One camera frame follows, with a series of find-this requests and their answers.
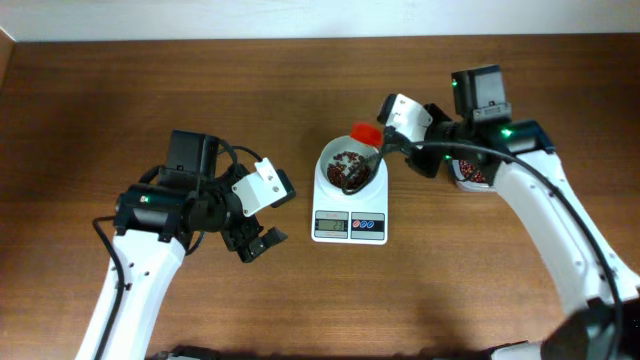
kitchen scale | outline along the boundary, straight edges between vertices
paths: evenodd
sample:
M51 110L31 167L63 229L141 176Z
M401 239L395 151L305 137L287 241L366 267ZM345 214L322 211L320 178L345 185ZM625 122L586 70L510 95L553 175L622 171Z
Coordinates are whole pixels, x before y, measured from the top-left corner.
M354 195L345 195L327 176L333 157L344 151L364 157L378 152L351 136L339 137L325 146L315 170L311 238L317 242L383 245L388 239L387 165L382 160L367 186Z

red cap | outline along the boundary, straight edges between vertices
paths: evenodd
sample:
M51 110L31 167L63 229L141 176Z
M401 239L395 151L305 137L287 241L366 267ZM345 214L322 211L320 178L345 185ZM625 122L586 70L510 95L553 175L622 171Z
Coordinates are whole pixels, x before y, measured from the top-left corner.
M355 123L351 128L351 137L369 146L381 146L382 131L368 123Z

digital display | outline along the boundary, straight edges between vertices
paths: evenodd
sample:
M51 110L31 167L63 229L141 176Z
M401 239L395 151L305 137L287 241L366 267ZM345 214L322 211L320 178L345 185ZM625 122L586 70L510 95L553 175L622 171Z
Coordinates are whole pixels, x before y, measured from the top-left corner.
M346 231L345 222L342 220L324 220L317 219L318 226L317 230L325 230L325 231Z

wooden surface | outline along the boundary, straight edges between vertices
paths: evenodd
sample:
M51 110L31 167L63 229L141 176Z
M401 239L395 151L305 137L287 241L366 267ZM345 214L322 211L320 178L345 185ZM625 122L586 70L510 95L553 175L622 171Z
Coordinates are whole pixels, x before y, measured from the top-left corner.
M11 59L11 52L13 51L13 40L0 29L0 88L2 88L2 82L4 75L9 66L9 59Z
M0 357L75 356L108 257L90 226L163 163L172 129L283 167L298 197L259 214L289 239L251 265L207 236L164 299L149 354L392 355L539 340L563 318L518 218L492 194L391 156L389 242L314 243L313 169L402 92L449 112L449 74L502 65L515 118L558 147L600 230L640 271L640 36L18 44L0 95ZM241 160L251 163L242 155Z

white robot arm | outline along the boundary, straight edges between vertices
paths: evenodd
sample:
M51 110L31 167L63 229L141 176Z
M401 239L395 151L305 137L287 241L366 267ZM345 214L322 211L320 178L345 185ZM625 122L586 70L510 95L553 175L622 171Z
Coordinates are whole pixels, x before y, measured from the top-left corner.
M233 164L216 178L218 145ZM115 217L94 221L116 256L76 360L143 359L169 283L204 232L221 232L228 250L245 263L286 239L276 228L260 236L263 227L254 214L290 200L295 190L269 159L245 151L256 157L254 173L237 164L234 149L222 139L174 131L167 165L152 169L122 194ZM156 176L158 185L151 185ZM113 220L113 246L100 220ZM200 238L189 248L195 231L201 231Z
M462 123L434 104L390 95L378 116L385 125L380 158L403 152L407 164L426 177L435 177L442 159L479 167L531 235L568 316L544 342L492 349L487 359L640 357L640 277L573 193L549 138L533 120L511 121L498 66L453 73L452 86Z

